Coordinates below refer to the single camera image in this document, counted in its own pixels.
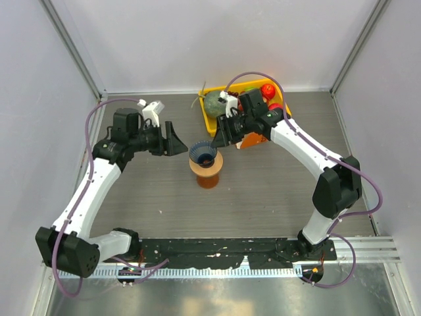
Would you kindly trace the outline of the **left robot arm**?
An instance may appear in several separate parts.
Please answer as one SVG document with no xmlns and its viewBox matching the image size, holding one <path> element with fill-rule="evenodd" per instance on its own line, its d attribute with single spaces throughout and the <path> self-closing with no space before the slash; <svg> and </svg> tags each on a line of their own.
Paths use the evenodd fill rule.
<svg viewBox="0 0 421 316">
<path fill-rule="evenodd" d="M 87 278 L 100 262 L 119 255 L 127 262 L 140 256 L 137 232 L 115 228 L 92 238 L 91 227 L 112 185 L 137 152 L 173 156 L 188 151 L 170 121 L 161 124 L 159 101 L 142 110 L 118 109 L 106 138 L 93 146 L 88 170 L 69 204 L 49 228 L 36 233 L 36 244 L 44 263 L 55 272 L 63 271 Z"/>
</svg>

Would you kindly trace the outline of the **orange glass carafe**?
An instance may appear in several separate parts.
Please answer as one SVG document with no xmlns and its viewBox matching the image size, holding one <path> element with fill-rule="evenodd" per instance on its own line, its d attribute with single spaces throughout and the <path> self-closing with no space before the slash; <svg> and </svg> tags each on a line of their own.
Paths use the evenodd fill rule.
<svg viewBox="0 0 421 316">
<path fill-rule="evenodd" d="M 214 188 L 219 182 L 219 175 L 216 174 L 210 177 L 197 176 L 197 183 L 201 188 L 211 189 Z"/>
</svg>

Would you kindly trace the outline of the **orange coffee filter box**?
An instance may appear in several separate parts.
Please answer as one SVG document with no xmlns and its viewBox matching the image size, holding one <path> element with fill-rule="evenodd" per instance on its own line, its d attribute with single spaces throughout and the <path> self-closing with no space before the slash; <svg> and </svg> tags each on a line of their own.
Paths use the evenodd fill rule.
<svg viewBox="0 0 421 316">
<path fill-rule="evenodd" d="M 245 149 L 248 147 L 265 143 L 267 141 L 268 140 L 263 135 L 252 132 L 252 133 L 246 134 L 240 142 L 236 143 L 235 147 L 237 149 Z"/>
</svg>

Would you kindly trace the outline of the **blue plastic dripper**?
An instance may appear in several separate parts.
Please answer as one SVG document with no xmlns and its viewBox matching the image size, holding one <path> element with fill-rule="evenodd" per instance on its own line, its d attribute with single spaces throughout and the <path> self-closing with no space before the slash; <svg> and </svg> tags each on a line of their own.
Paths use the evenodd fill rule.
<svg viewBox="0 0 421 316">
<path fill-rule="evenodd" d="M 211 147 L 211 141 L 202 140 L 190 147 L 189 158 L 197 165 L 211 167 L 217 156 L 218 150 Z"/>
</svg>

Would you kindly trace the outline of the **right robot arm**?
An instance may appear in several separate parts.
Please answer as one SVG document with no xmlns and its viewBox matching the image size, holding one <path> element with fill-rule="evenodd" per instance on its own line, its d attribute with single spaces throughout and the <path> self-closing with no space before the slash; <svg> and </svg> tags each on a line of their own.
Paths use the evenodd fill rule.
<svg viewBox="0 0 421 316">
<path fill-rule="evenodd" d="M 292 259 L 315 258 L 326 244 L 333 223 L 361 196 L 359 161 L 351 156 L 343 158 L 316 142 L 299 128 L 286 105 L 270 109 L 258 89 L 238 97 L 221 91 L 217 102 L 224 106 L 225 113 L 217 118 L 213 147 L 239 143 L 254 132 L 286 149 L 315 178 L 314 211 L 298 233 L 294 248 L 284 254 Z"/>
</svg>

